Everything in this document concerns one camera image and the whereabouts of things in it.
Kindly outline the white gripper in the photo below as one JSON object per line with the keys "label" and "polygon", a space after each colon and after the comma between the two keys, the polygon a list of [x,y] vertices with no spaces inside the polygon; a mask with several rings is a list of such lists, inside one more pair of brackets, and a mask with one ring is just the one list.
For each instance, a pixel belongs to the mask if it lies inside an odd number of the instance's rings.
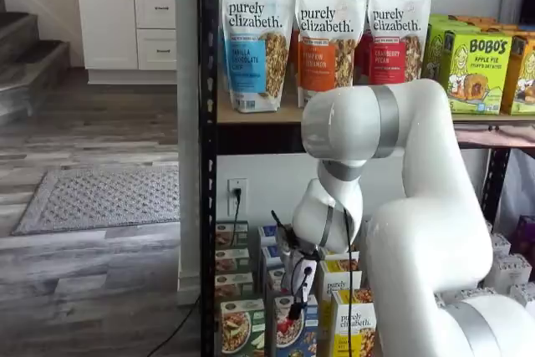
{"label": "white gripper", "polygon": [[303,254],[297,249],[283,250],[282,262],[285,274],[282,287],[293,296],[288,317],[299,319],[303,310],[303,303],[308,302],[308,296],[313,290],[313,281],[317,268],[317,260],[312,255]]}

